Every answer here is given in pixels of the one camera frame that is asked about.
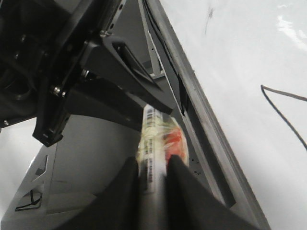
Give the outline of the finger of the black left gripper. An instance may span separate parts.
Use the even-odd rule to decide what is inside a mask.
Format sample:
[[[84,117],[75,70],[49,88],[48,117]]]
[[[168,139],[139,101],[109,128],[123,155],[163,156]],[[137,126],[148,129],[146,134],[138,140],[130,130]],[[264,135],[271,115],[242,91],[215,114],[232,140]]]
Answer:
[[[170,114],[173,110],[172,100],[120,37],[91,39],[86,45],[80,65],[161,112]]]
[[[142,128],[143,108],[118,86],[104,79],[72,87],[65,97],[65,109],[72,115],[100,118],[137,131]]]

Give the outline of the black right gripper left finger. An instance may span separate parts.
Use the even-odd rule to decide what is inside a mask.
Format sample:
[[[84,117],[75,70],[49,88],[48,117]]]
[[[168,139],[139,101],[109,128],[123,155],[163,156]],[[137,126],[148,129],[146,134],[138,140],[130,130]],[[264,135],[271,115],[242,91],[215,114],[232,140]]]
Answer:
[[[138,164],[129,157],[98,197],[58,230],[134,230],[138,206]]]

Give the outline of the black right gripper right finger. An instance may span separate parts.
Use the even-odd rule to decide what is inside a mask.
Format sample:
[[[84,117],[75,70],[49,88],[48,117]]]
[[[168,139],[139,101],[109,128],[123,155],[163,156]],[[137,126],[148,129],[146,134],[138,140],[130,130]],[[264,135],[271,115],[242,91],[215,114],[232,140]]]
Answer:
[[[178,155],[167,163],[166,203],[172,230],[256,230],[219,202]]]

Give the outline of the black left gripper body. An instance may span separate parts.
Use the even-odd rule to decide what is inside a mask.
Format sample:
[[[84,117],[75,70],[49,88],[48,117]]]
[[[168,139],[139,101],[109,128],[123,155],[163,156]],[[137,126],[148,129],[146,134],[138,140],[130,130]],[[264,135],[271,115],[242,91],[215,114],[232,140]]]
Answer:
[[[100,23],[120,15],[123,0],[81,0],[68,10],[54,0],[0,3],[1,127],[36,118],[34,138],[49,147],[72,115],[65,97],[76,84],[103,79],[81,67]]]

